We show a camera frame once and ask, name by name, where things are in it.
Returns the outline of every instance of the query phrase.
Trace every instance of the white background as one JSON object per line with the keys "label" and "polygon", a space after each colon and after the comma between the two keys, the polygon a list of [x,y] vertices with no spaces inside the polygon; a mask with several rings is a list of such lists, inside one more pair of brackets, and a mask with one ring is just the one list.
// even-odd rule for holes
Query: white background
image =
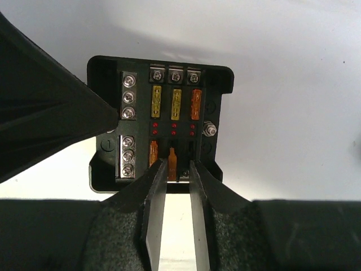
{"label": "white background", "polygon": [[[224,183],[248,199],[361,199],[360,1],[0,0],[0,10],[83,81],[94,55],[229,66]],[[39,163],[0,197],[105,199],[88,186],[94,144]],[[194,270],[189,197],[166,203],[161,270]]]}

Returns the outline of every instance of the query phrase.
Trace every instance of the terminal screw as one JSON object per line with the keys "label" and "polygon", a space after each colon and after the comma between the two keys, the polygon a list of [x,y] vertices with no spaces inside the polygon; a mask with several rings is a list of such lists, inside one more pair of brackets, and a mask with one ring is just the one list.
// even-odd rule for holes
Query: terminal screw
{"label": "terminal screw", "polygon": [[125,103],[133,103],[133,101],[134,101],[134,93],[131,92],[131,91],[127,91],[126,93],[124,93],[123,101]]}
{"label": "terminal screw", "polygon": [[190,82],[195,84],[195,83],[198,83],[198,80],[199,80],[199,76],[197,75],[197,73],[192,73],[190,75]]}
{"label": "terminal screw", "polygon": [[123,79],[123,85],[126,88],[131,88],[132,86],[135,85],[135,77],[133,75],[125,76],[124,79]]}
{"label": "terminal screw", "polygon": [[210,121],[205,121],[203,126],[203,134],[206,137],[212,137],[216,134],[217,128]]}
{"label": "terminal screw", "polygon": [[156,71],[154,71],[154,73],[153,73],[153,79],[155,80],[155,81],[160,81],[161,79],[162,79],[162,73],[160,72],[160,71],[158,71],[158,70],[156,70]]}
{"label": "terminal screw", "polygon": [[132,165],[125,165],[123,167],[122,173],[124,176],[130,176],[130,175],[132,175],[133,171],[134,171],[134,168]]}
{"label": "terminal screw", "polygon": [[130,148],[131,146],[133,146],[134,140],[131,137],[124,137],[123,138],[123,146],[126,148]]}
{"label": "terminal screw", "polygon": [[124,119],[132,119],[135,116],[135,111],[132,107],[126,107],[122,113]]}
{"label": "terminal screw", "polygon": [[123,160],[126,162],[131,161],[133,157],[134,157],[134,153],[131,150],[125,151],[123,154]]}
{"label": "terminal screw", "polygon": [[179,82],[179,80],[181,79],[181,75],[179,74],[179,72],[172,72],[170,75],[170,79],[173,82]]}
{"label": "terminal screw", "polygon": [[182,178],[189,178],[190,176],[190,171],[183,171],[182,172]]}

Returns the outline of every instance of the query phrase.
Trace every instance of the yellow blade fuse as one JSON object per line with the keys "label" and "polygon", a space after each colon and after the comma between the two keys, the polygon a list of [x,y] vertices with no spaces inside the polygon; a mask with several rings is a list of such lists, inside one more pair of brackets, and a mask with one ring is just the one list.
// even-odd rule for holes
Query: yellow blade fuse
{"label": "yellow blade fuse", "polygon": [[191,105],[191,119],[199,120],[199,112],[201,110],[202,91],[200,89],[193,89],[192,105]]}
{"label": "yellow blade fuse", "polygon": [[175,155],[174,148],[170,148],[168,156],[168,181],[177,180],[177,156]]}
{"label": "yellow blade fuse", "polygon": [[153,86],[152,93],[152,117],[160,117],[161,86]]}
{"label": "yellow blade fuse", "polygon": [[158,144],[157,141],[152,140],[149,147],[149,167],[158,159]]}
{"label": "yellow blade fuse", "polygon": [[173,90],[173,100],[171,102],[171,120],[179,120],[179,113],[181,112],[181,99],[182,99],[182,90],[174,89]]}

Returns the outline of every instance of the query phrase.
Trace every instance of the mounting hole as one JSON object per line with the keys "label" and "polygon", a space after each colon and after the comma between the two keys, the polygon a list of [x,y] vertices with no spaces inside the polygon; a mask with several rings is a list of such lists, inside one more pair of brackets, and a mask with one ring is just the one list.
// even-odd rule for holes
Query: mounting hole
{"label": "mounting hole", "polygon": [[208,154],[210,153],[212,150],[212,144],[209,142],[204,142],[201,145],[201,152],[203,152],[204,154]]}
{"label": "mounting hole", "polygon": [[215,103],[213,101],[207,102],[205,104],[205,112],[208,115],[213,114],[216,108],[217,107],[215,106]]}

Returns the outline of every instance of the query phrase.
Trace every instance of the fuse block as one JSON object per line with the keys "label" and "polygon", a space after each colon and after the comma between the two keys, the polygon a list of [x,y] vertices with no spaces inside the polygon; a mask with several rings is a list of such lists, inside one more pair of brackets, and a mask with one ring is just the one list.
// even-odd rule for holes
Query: fuse block
{"label": "fuse block", "polygon": [[117,129],[96,137],[90,185],[119,191],[157,159],[168,160],[168,192],[189,192],[189,164],[200,160],[217,179],[215,163],[222,94],[232,92],[227,67],[95,56],[89,87],[119,112]]}

